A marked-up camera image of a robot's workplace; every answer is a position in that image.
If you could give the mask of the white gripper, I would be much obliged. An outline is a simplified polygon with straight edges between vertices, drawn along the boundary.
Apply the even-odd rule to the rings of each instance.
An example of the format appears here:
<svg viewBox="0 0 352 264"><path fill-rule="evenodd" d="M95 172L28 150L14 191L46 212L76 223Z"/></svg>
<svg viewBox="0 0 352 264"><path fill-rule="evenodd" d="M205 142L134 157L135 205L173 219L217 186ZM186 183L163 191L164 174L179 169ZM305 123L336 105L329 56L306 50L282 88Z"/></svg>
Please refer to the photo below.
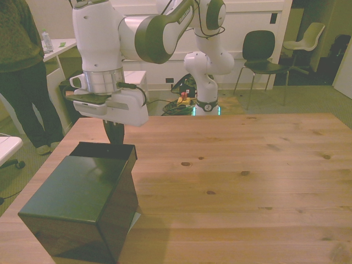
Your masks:
<svg viewBox="0 0 352 264"><path fill-rule="evenodd" d="M124 142L124 124L140 127L148 121L149 114L147 106L143 105L144 100L145 97L140 90L120 90L105 101L107 105L105 115L90 114L90 116L103 119L109 142L121 145Z"/></svg>

